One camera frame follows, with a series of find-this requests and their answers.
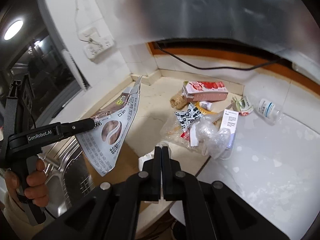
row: sink basin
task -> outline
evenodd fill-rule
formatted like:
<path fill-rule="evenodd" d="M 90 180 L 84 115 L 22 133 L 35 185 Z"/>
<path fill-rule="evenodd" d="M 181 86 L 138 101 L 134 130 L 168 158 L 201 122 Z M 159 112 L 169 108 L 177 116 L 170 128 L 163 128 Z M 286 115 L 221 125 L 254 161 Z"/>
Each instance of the sink basin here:
<path fill-rule="evenodd" d="M 59 217 L 93 188 L 82 149 L 76 139 L 58 157 L 45 158 L 49 204 L 47 209 Z"/>

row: wooden edge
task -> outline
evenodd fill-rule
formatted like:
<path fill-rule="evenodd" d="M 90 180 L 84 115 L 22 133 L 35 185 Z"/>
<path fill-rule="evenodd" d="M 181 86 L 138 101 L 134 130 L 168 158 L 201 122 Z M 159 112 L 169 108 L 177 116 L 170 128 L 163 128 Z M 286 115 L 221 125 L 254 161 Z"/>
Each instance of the wooden edge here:
<path fill-rule="evenodd" d="M 153 44 L 150 42 L 148 43 L 150 51 L 153 55 L 166 55 L 164 52 L 162 52 L 159 49 L 155 49 Z M 236 53 L 236 52 L 229 52 L 229 51 L 223 51 L 223 50 L 215 50 L 215 49 L 197 49 L 197 48 L 174 48 L 174 49 L 166 49 L 168 52 L 171 52 L 175 55 L 193 55 L 193 56 L 203 56 L 203 57 L 215 57 L 225 60 L 232 60 L 236 62 L 242 62 L 249 65 L 257 65 L 261 63 L 268 62 L 265 59 L 250 56 L 242 53 Z M 313 82 L 306 76 L 289 69 L 281 64 L 272 64 L 269 66 L 263 67 L 264 69 L 267 69 L 269 71 L 272 71 L 274 73 L 277 73 L 281 76 L 287 77 L 302 86 L 306 87 L 307 89 L 310 89 L 314 93 L 320 95 L 320 85 Z"/>

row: white bottle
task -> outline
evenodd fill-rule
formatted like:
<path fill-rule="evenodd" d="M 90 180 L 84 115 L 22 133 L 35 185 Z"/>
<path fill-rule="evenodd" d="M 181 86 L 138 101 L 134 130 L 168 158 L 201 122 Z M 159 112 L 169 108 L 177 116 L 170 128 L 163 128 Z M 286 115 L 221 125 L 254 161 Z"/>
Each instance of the white bottle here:
<path fill-rule="evenodd" d="M 212 111 L 213 109 L 213 103 L 211 102 L 207 102 L 207 101 L 202 101 L 199 102 L 200 107 L 202 107 L 203 109 L 207 110 L 207 111 Z"/>
<path fill-rule="evenodd" d="M 281 119 L 282 106 L 265 98 L 258 99 L 253 95 L 249 95 L 248 98 L 255 111 L 267 122 L 275 124 Z"/>

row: crumpled paper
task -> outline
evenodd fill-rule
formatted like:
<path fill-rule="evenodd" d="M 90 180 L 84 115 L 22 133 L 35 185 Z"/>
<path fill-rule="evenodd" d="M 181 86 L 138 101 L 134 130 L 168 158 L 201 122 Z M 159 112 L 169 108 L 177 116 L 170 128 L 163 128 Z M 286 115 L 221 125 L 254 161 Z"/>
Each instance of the crumpled paper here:
<path fill-rule="evenodd" d="M 174 113 L 177 116 L 177 119 L 184 132 L 190 128 L 191 124 L 195 120 L 200 119 L 202 116 L 200 110 L 192 103 L 189 104 L 187 111 L 176 111 Z"/>

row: countertop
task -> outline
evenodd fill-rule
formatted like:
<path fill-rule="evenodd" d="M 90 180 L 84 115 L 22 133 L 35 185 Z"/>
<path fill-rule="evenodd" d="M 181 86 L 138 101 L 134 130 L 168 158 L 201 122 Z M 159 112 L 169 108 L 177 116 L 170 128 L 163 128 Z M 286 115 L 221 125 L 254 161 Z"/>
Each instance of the countertop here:
<path fill-rule="evenodd" d="M 141 84 L 138 112 L 125 138 L 126 143 L 139 157 L 151 152 L 155 145 L 161 141 L 159 132 L 168 117 L 176 111 L 176 109 L 171 108 L 169 99 L 181 89 L 183 81 L 161 77 L 151 86 Z M 241 94 L 243 87 L 238 86 L 238 91 Z M 224 102 L 218 103 L 213 111 L 222 111 L 231 103 L 232 96 L 240 97 L 229 93 L 228 98 Z M 193 175 L 198 173 L 208 159 L 207 156 L 191 152 L 173 143 L 170 143 L 169 147 L 172 152 L 172 159 L 180 162 L 183 171 Z M 171 201 L 162 199 L 158 204 L 152 203 L 142 211 L 138 218 L 137 234 L 157 221 L 169 210 L 171 205 Z"/>
<path fill-rule="evenodd" d="M 220 180 L 283 231 L 300 240 L 320 210 L 320 135 L 282 115 L 275 125 L 255 112 L 238 119 L 232 154 L 211 159 L 197 178 Z M 183 223 L 182 204 L 171 214 Z"/>

